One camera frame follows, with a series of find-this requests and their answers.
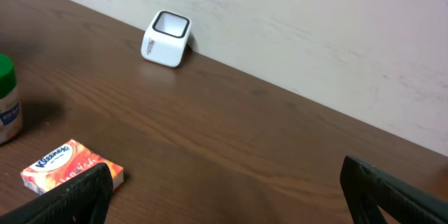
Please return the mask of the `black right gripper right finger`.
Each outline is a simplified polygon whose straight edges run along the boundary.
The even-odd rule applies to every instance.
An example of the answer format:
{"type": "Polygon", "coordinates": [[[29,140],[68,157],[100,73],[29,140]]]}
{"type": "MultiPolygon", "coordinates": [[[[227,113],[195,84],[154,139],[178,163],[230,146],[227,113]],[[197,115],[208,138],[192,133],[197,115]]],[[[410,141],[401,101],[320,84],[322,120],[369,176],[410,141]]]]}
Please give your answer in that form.
{"type": "Polygon", "coordinates": [[[366,163],[346,156],[339,181],[353,222],[447,224],[447,203],[366,163]]]}

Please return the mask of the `green lid jar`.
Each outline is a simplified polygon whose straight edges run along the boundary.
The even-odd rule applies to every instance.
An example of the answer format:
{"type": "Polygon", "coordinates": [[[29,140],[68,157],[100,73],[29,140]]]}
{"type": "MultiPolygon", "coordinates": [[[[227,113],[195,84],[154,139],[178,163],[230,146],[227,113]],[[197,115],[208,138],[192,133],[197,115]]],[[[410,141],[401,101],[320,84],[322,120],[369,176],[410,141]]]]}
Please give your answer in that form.
{"type": "Polygon", "coordinates": [[[22,129],[22,106],[12,60],[1,54],[1,143],[14,138],[22,129]]]}

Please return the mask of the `orange Kleenex tissue pack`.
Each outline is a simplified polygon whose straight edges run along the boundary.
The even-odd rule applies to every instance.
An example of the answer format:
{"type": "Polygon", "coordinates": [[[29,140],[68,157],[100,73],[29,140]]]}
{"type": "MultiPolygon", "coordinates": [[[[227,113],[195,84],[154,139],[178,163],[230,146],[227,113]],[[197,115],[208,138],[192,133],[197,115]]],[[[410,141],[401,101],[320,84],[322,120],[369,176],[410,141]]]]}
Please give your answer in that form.
{"type": "Polygon", "coordinates": [[[70,139],[20,172],[24,186],[42,195],[99,164],[107,164],[113,190],[124,182],[124,168],[70,139]]]}

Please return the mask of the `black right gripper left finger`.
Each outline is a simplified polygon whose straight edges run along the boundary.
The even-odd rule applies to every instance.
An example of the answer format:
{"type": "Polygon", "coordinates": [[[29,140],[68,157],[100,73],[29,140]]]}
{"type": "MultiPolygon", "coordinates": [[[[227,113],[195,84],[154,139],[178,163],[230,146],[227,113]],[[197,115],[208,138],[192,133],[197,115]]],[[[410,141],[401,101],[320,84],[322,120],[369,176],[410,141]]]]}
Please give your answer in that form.
{"type": "Polygon", "coordinates": [[[99,163],[1,216],[2,223],[103,224],[113,192],[109,167],[99,163]]]}

